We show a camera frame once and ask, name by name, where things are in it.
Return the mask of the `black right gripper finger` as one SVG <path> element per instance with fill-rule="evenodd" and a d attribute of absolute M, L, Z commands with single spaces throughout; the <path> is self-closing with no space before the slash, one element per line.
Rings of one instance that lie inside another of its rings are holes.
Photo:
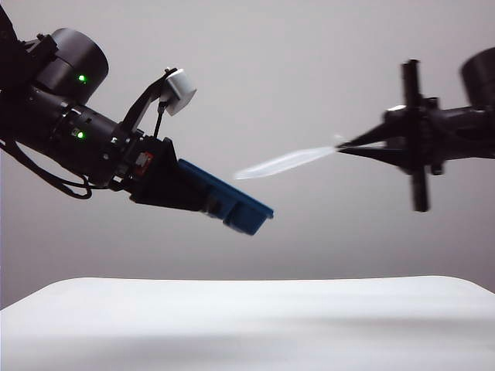
<path fill-rule="evenodd" d="M 375 147 L 338 147 L 337 152 L 356 155 L 364 158 L 371 158 L 379 162 L 384 162 L 403 171 L 410 171 L 409 154 L 404 149 L 395 148 L 375 148 Z"/>
<path fill-rule="evenodd" d="M 342 143 L 342 148 L 359 148 L 384 143 L 384 148 L 405 149 L 405 124 L 402 119 L 388 118 L 366 133 Z"/>

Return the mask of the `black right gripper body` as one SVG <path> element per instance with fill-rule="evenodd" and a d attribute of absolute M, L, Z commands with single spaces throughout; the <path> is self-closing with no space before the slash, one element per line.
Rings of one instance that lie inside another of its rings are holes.
<path fill-rule="evenodd" d="M 418 60 L 402 63 L 401 78 L 405 104 L 399 124 L 401 133 L 394 134 L 391 140 L 404 143 L 406 163 L 402 168 L 410 176 L 413 209 L 424 213 L 430 209 L 427 174 L 444 172 L 443 162 L 433 158 L 434 134 L 428 118 L 428 110 L 438 107 L 438 99 L 422 96 Z"/>

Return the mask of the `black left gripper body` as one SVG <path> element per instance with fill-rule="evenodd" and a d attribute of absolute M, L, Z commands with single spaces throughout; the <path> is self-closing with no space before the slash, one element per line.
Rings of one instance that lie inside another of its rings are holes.
<path fill-rule="evenodd" d="M 177 159 L 172 140 L 143 136 L 134 140 L 118 166 L 114 191 L 130 193 L 130 200 L 150 206 L 177 206 Z"/>

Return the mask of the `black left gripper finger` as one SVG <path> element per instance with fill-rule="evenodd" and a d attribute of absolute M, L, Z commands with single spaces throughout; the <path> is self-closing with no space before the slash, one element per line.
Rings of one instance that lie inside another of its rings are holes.
<path fill-rule="evenodd" d="M 179 160 L 171 168 L 164 181 L 162 206 L 201 213 L 215 213 L 220 210 L 220 201 L 211 195 L 207 185 L 201 184 L 199 175 Z"/>

